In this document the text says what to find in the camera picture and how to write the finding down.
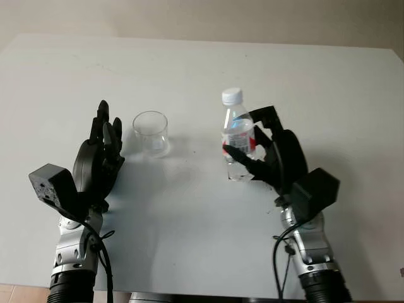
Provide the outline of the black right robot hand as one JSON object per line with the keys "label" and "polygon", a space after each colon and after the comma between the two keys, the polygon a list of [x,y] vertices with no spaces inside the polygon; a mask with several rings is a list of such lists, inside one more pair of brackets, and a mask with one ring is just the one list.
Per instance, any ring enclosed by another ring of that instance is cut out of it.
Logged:
{"label": "black right robot hand", "polygon": [[265,150],[263,160],[253,160],[241,149],[223,145],[236,162],[242,164],[252,175],[252,180],[263,181],[283,196],[288,194],[292,184],[308,173],[306,158],[296,135],[284,129],[274,106],[267,106],[248,112],[253,123],[261,122],[271,131],[267,137],[260,127],[254,126],[256,144]]}

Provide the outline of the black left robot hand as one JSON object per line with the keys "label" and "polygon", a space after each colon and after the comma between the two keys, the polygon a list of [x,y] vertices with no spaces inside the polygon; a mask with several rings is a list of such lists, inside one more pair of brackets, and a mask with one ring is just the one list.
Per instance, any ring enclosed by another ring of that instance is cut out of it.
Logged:
{"label": "black left robot hand", "polygon": [[121,150],[122,122],[118,117],[109,122],[109,105],[102,100],[92,121],[90,137],[81,144],[73,165],[80,199],[101,213],[109,209],[106,197],[124,163]]}

